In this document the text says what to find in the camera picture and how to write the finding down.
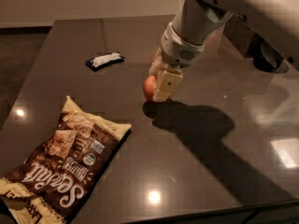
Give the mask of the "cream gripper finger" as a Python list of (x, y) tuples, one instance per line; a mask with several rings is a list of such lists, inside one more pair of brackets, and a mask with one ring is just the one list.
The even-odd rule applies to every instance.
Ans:
[(165, 102), (183, 79), (180, 70), (163, 70), (158, 72), (157, 87), (152, 100), (156, 103)]
[(157, 76), (160, 72), (166, 71), (168, 68), (169, 65), (165, 63), (163, 60), (162, 50), (157, 49), (151, 66), (149, 68), (149, 76)]

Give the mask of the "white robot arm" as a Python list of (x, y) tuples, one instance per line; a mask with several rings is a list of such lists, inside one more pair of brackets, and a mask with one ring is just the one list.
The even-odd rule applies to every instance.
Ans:
[(193, 65), (209, 36), (237, 16), (293, 65), (299, 64), (299, 0), (184, 0), (161, 38), (149, 77), (147, 100), (165, 102)]

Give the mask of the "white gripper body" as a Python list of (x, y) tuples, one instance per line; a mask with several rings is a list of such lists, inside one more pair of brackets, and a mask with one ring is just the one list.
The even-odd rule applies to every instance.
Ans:
[(161, 53), (165, 63), (180, 67), (193, 65), (204, 51), (204, 45), (184, 41), (169, 22), (161, 38)]

